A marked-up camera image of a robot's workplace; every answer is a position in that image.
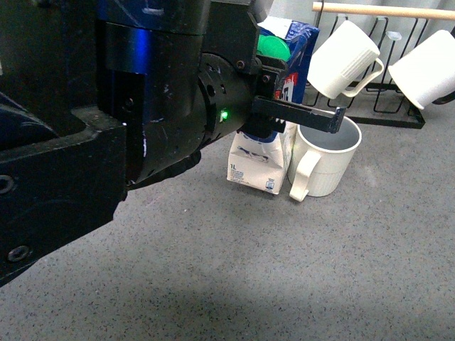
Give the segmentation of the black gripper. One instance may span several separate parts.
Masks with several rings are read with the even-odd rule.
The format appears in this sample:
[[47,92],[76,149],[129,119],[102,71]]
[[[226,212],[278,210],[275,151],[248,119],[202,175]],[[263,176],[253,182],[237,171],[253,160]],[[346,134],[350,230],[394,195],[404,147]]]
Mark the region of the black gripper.
[[257,141],[283,133],[286,121],[335,134],[346,113],[274,99],[287,72],[283,60],[257,54],[259,24],[271,1],[212,1],[203,40],[199,87],[207,111],[205,140],[242,131]]

